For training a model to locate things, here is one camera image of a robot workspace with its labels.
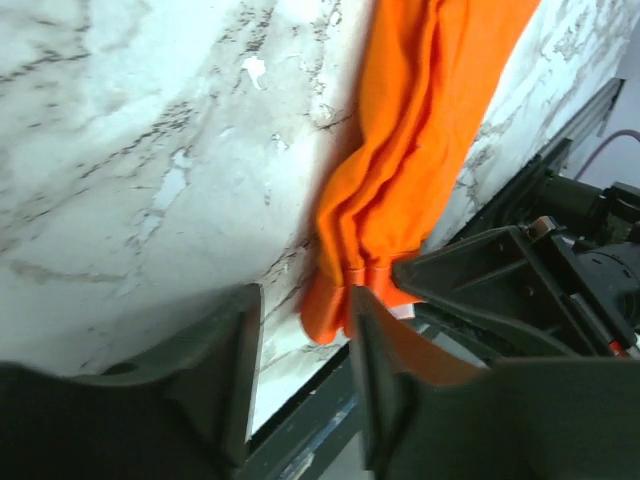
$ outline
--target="white marble tabletop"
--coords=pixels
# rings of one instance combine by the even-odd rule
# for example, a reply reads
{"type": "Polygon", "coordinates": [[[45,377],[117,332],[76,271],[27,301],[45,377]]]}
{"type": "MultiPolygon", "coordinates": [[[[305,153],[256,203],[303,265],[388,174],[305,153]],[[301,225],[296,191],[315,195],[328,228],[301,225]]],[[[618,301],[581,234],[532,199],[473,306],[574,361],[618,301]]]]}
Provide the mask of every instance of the white marble tabletop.
{"type": "MultiPolygon", "coordinates": [[[[99,372],[265,287],[254,429],[339,348],[291,312],[373,0],[0,2],[0,358],[99,372]]],[[[640,0],[542,0],[449,207],[450,238],[614,73],[640,0]]]]}

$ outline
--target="cable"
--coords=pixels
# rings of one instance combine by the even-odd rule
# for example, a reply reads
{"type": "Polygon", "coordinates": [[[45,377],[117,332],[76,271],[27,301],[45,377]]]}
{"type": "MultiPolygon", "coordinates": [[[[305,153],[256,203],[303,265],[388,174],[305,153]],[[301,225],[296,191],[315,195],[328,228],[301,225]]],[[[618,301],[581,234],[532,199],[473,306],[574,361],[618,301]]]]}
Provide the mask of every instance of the cable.
{"type": "Polygon", "coordinates": [[[580,171],[578,171],[578,173],[575,176],[574,180],[580,180],[580,178],[584,175],[584,172],[587,171],[587,168],[589,168],[591,166],[591,164],[596,159],[596,157],[598,155],[600,155],[600,152],[602,152],[602,150],[604,150],[604,147],[609,145],[616,138],[623,137],[623,136],[635,138],[638,141],[638,143],[640,143],[640,132],[638,132],[637,130],[625,129],[625,130],[618,130],[617,132],[612,133],[604,142],[602,142],[598,146],[598,148],[596,148],[593,151],[593,153],[587,159],[586,163],[582,166],[580,171]]]}

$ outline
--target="cloth fold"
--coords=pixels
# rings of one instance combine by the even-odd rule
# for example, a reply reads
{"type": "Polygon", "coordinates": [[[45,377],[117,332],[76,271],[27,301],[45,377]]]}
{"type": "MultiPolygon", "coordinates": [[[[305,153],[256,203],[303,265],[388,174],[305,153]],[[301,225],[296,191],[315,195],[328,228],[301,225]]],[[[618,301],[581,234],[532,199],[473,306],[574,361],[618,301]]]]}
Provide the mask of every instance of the cloth fold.
{"type": "Polygon", "coordinates": [[[511,51],[537,0],[378,0],[359,89],[363,145],[320,198],[318,271],[301,311],[307,334],[347,335],[348,291],[388,307],[418,299],[391,266],[417,255],[444,211],[511,51]]]}

